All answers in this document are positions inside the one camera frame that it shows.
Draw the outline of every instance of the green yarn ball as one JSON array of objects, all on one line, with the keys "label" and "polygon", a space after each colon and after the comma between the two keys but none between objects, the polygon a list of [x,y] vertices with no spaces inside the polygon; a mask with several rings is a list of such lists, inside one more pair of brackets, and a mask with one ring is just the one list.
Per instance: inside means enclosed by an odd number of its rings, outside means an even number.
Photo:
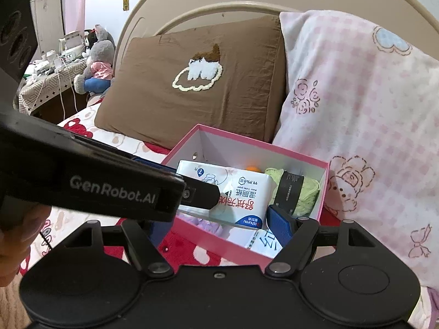
[{"label": "green yarn ball", "polygon": [[[283,169],[267,168],[265,174],[268,174],[276,182],[276,188],[273,191],[273,196],[270,201],[270,205],[274,204],[274,198],[276,198],[277,188],[279,187],[280,178],[284,174]],[[304,177],[302,189],[300,191],[299,200],[297,201],[296,209],[293,216],[304,216],[309,214],[316,203],[317,196],[320,191],[320,183],[312,178]]]}]

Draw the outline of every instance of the red and white bedsheet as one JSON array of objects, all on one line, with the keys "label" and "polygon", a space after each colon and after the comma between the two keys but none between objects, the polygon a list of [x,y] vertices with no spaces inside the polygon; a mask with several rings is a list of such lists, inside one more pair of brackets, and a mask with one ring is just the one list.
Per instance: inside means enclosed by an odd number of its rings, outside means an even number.
[{"label": "red and white bedsheet", "polygon": [[[94,125],[94,118],[99,106],[100,103],[89,106],[78,112],[76,115],[64,120],[59,126],[147,160],[160,163],[163,158],[165,158],[165,155],[169,152],[166,149],[144,143],[122,134],[107,132],[97,128]],[[102,226],[111,226],[120,224],[121,222],[121,220],[116,217],[81,213],[54,206],[52,207],[52,213],[49,219],[47,219],[42,232],[51,246],[56,246],[76,228],[90,219],[99,220]],[[177,269],[178,266],[182,264],[218,266],[230,263],[226,259],[222,259],[216,254],[212,254],[211,252],[196,246],[172,231],[163,239],[159,250],[174,269]],[[31,245],[30,256],[28,256],[21,264],[21,273],[24,274],[27,272],[27,270],[47,254],[48,251],[47,244],[40,236],[37,237],[35,242]],[[105,251],[108,254],[126,260],[126,257],[123,254],[123,248],[111,247],[106,248]]]}]

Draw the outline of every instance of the wet toilet paper package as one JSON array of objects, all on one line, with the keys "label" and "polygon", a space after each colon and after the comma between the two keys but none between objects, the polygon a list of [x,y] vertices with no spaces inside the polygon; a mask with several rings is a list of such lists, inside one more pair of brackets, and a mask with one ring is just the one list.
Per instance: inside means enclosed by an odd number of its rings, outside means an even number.
[{"label": "wet toilet paper package", "polygon": [[221,196],[211,210],[179,206],[179,211],[220,224],[260,229],[276,183],[264,173],[182,160],[177,173],[218,185]]}]

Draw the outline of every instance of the beige headboard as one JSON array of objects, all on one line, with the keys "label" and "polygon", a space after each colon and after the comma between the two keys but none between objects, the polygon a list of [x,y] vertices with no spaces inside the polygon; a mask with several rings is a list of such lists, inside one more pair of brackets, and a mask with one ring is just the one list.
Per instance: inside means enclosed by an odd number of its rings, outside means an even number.
[{"label": "beige headboard", "polygon": [[363,17],[439,59],[439,23],[417,0],[140,0],[122,29],[115,70],[133,37],[249,19],[261,13],[310,9]]}]

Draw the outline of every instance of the pink checkered pillow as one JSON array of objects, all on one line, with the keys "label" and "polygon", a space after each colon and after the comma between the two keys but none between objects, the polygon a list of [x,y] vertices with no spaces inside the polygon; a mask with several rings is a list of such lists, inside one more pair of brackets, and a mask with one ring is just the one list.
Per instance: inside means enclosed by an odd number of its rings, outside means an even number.
[{"label": "pink checkered pillow", "polygon": [[346,13],[281,13],[288,97],[273,144],[331,161],[325,207],[439,290],[439,62]]}]

